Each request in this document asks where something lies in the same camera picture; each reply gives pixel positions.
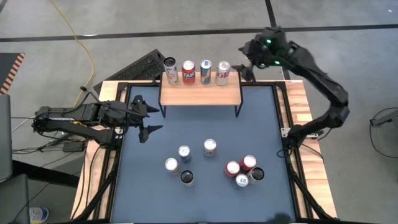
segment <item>wooden shelf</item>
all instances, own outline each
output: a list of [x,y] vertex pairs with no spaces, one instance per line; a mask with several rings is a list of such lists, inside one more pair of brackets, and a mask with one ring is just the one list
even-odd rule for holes
[[164,106],[240,105],[241,89],[238,73],[230,72],[229,82],[224,86],[219,86],[215,83],[215,76],[216,72],[212,72],[211,82],[203,85],[200,82],[200,72],[196,72],[195,83],[185,85],[182,81],[182,72],[179,72],[179,82],[177,85],[172,86],[168,83],[166,74],[163,73],[160,104]]

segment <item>yellow cable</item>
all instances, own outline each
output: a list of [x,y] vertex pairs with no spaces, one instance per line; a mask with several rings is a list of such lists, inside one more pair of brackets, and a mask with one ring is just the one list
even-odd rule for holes
[[[89,79],[87,80],[87,82],[86,82],[85,85],[84,85],[84,87],[86,88],[87,85],[88,85],[88,83],[89,83],[89,82],[93,79],[93,77],[94,77],[94,62],[93,62],[93,58],[91,57],[91,55],[90,55],[89,51],[87,50],[87,48],[77,39],[76,34],[75,34],[75,31],[73,31],[72,26],[69,24],[67,18],[62,14],[61,10],[57,7],[57,5],[54,3],[53,0],[50,0],[50,1],[51,1],[51,4],[55,7],[55,9],[61,14],[61,16],[63,17],[63,19],[65,20],[65,22],[67,22],[67,24],[68,24],[70,30],[71,30],[72,33],[73,33],[73,36],[74,36],[75,40],[86,50],[86,53],[87,53],[88,57],[90,58],[90,62],[91,62],[91,75],[90,75]],[[79,93],[79,95],[77,96],[77,98],[76,98],[76,100],[75,100],[75,104],[73,105],[73,107],[76,107],[77,102],[79,101],[79,99],[80,99],[82,93],[83,93],[83,90],[80,90],[80,93]]]

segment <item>striped hazard tape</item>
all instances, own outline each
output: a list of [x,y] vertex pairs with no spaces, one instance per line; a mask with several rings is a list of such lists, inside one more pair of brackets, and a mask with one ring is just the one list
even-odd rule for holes
[[25,54],[21,53],[15,59],[15,62],[12,65],[12,68],[11,68],[10,72],[8,73],[6,80],[2,84],[2,87],[0,88],[0,95],[6,94],[8,92],[8,90],[10,89],[11,84],[14,81],[15,76],[17,75],[18,69],[21,66],[24,58],[25,58]]

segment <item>red can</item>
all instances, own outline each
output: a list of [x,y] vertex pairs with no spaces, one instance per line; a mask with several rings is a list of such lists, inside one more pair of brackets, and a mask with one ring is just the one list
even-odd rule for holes
[[182,81],[186,85],[195,83],[195,64],[191,61],[182,63]]
[[247,155],[243,157],[241,161],[241,167],[246,171],[253,169],[256,166],[256,164],[257,164],[256,158],[252,155]]
[[225,173],[228,177],[235,177],[236,175],[239,174],[239,164],[235,161],[229,161],[225,165]]

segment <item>gray floor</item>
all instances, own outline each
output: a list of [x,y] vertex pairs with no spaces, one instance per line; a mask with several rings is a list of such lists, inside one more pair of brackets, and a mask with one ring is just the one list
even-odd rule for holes
[[[55,1],[77,34],[115,34],[193,29],[269,26],[263,0],[146,0]],[[284,27],[392,24],[398,21],[398,3],[388,0],[272,0],[278,25]],[[71,35],[48,0],[8,1],[0,13],[1,37]],[[97,84],[153,49],[178,61],[203,58],[239,63],[238,47],[254,34],[193,35],[131,39],[84,40],[91,52]],[[381,157],[371,147],[368,120],[379,110],[398,105],[396,67],[398,30],[294,32],[288,38],[306,46],[319,66],[349,92],[351,114],[346,124],[321,142],[326,171],[340,218],[359,222],[396,223],[398,162]],[[78,87],[90,76],[89,61],[74,41],[0,43],[0,52],[24,52],[26,58],[10,90],[13,116],[32,116],[42,105],[71,106]],[[278,68],[257,71],[257,78],[281,79]],[[305,85],[314,116],[328,103],[311,85]],[[15,127],[19,120],[13,120]],[[387,124],[374,132],[384,152],[398,156],[397,130]],[[14,149],[47,142],[32,133],[30,124],[13,133]],[[62,152],[16,156],[38,166],[62,157]],[[66,163],[81,167],[74,154],[49,168]],[[38,191],[32,184],[31,192]],[[52,221],[65,221],[74,189],[45,190],[33,206],[51,208]]]

